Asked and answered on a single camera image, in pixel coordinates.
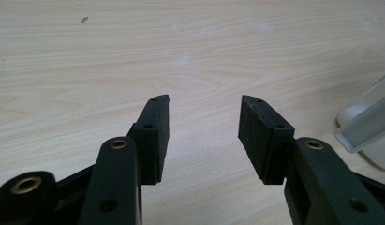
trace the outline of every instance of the light wood surface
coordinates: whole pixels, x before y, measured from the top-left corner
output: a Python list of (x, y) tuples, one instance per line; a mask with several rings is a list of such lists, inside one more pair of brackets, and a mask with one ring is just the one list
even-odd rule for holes
[(241, 96), (385, 183), (333, 136), (337, 113), (383, 74), (385, 0), (0, 1), (0, 186), (93, 164), (169, 94), (144, 224), (290, 224), (283, 187), (260, 182), (237, 138)]

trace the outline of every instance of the hole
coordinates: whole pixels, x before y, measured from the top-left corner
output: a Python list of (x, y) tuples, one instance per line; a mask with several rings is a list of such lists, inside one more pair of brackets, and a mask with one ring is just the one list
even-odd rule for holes
[(117, 207), (117, 200), (115, 199), (108, 199), (99, 206), (99, 211), (103, 213), (109, 213), (113, 211)]
[(13, 194), (25, 194), (39, 187), (42, 183), (42, 179), (38, 176), (26, 177), (23, 180), (18, 181), (12, 188)]
[(120, 149), (126, 147), (127, 142), (125, 140), (115, 140), (110, 143), (111, 149)]
[(361, 213), (366, 213), (368, 211), (368, 208), (367, 206), (365, 206), (365, 204), (363, 204), (362, 202), (360, 202), (359, 200), (357, 200), (356, 198), (351, 198), (348, 200), (348, 204), (349, 206), (356, 210), (356, 211), (359, 211)]
[(313, 141), (313, 140), (306, 141), (305, 145), (310, 147), (310, 148), (313, 148), (313, 149), (323, 149), (324, 148), (323, 144), (316, 142), (316, 141)]

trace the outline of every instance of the wooden table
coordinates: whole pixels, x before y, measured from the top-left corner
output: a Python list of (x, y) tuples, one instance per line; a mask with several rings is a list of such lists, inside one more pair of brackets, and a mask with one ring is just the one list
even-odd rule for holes
[(0, 1), (0, 186), (95, 163), (146, 100), (169, 94), (144, 224), (290, 224), (283, 187), (260, 182), (237, 138), (241, 96), (385, 183), (333, 136), (337, 113), (383, 74), (384, 0)]

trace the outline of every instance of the white object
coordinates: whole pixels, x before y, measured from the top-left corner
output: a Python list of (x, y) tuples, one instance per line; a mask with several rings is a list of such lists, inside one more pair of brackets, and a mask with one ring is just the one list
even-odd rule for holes
[(385, 75), (337, 115), (334, 134), (350, 153), (360, 152), (385, 169)]

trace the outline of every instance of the wood grain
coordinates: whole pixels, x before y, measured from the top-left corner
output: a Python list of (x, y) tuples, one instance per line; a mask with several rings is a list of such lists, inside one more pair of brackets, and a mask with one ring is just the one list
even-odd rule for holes
[(237, 139), (241, 95), (385, 183), (333, 136), (337, 113), (384, 73), (385, 1), (0, 1), (0, 186), (91, 165), (169, 94), (144, 223), (290, 224), (283, 187), (260, 182)]

